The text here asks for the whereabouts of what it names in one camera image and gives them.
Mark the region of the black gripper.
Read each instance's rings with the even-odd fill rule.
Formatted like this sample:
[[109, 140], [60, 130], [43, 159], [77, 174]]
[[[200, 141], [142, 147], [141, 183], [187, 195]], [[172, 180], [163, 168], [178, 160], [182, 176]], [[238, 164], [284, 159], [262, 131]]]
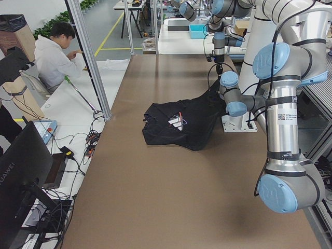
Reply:
[[214, 58], [214, 63], [216, 63], [216, 73], [218, 75], [218, 77], [220, 77], [223, 73], [223, 64], [225, 61], [225, 55], [222, 54], [213, 54], [213, 58]]

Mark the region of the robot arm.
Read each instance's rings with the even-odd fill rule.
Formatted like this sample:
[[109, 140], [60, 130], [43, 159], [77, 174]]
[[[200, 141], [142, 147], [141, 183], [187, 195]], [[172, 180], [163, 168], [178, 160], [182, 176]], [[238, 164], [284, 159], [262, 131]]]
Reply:
[[245, 38], [235, 33], [233, 19], [246, 17], [251, 5], [242, 1], [213, 1], [211, 16], [202, 28], [204, 36], [213, 35], [214, 48], [210, 54], [205, 54], [206, 60], [214, 61], [217, 76], [223, 73], [225, 64], [225, 47], [240, 47]]
[[255, 56], [253, 73], [266, 92], [243, 95], [238, 75], [227, 71], [220, 78], [220, 96], [230, 116], [254, 114], [267, 135], [267, 161], [256, 193], [277, 213], [292, 213], [318, 204], [324, 183], [316, 166], [298, 145], [297, 96], [299, 86], [327, 78], [325, 45], [271, 43]]

